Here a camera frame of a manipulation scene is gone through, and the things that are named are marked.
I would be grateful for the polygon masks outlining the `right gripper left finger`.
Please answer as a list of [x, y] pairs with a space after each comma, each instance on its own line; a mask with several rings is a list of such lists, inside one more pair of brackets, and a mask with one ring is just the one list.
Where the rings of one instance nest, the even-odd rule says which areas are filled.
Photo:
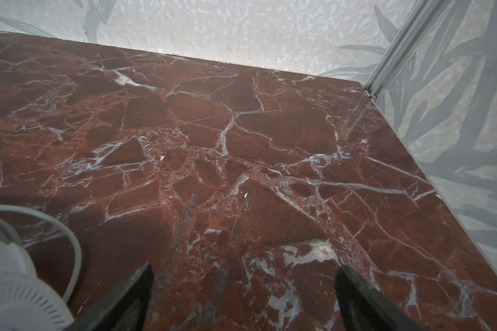
[[150, 263], [140, 266], [67, 330], [142, 330], [149, 309], [154, 274]]

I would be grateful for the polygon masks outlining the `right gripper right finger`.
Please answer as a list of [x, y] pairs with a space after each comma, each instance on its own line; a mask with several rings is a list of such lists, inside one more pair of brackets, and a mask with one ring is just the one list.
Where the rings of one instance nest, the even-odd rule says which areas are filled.
[[339, 267], [334, 288], [347, 330], [422, 330], [349, 266]]

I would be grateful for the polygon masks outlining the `white headphones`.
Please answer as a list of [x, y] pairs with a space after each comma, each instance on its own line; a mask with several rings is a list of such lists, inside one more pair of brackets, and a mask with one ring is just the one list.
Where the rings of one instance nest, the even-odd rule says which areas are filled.
[[16, 230], [0, 219], [0, 330], [65, 330], [65, 301], [37, 276]]

